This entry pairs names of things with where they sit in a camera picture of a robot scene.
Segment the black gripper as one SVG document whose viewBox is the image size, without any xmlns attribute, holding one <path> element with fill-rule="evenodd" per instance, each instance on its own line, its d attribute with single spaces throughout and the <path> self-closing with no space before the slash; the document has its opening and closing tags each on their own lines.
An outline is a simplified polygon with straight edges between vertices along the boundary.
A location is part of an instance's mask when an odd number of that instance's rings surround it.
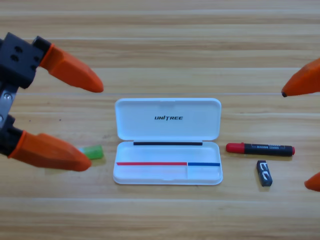
<svg viewBox="0 0 320 240">
<path fill-rule="evenodd" d="M 60 81 L 93 93 L 104 91 L 97 74 L 85 63 L 37 36 L 32 43 L 7 33 L 0 40 L 0 153 L 9 156 L 16 148 L 23 131 L 13 126 L 9 115 L 19 88 L 33 82 L 41 66 Z"/>
</svg>

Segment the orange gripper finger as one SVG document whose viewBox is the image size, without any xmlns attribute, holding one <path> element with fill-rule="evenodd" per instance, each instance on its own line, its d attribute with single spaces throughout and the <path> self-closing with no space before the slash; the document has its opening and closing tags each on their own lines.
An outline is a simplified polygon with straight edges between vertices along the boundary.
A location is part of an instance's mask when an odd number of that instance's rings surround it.
<svg viewBox="0 0 320 240">
<path fill-rule="evenodd" d="M 320 172 L 306 180 L 304 186 L 309 190 L 320 192 Z"/>
<path fill-rule="evenodd" d="M 313 94 L 320 91 L 320 59 L 313 60 L 296 72 L 281 90 L 283 97 Z"/>
<path fill-rule="evenodd" d="M 25 130 L 8 157 L 38 168 L 76 172 L 85 171 L 92 165 L 91 160 L 72 144 L 45 133 L 33 135 Z"/>
</svg>

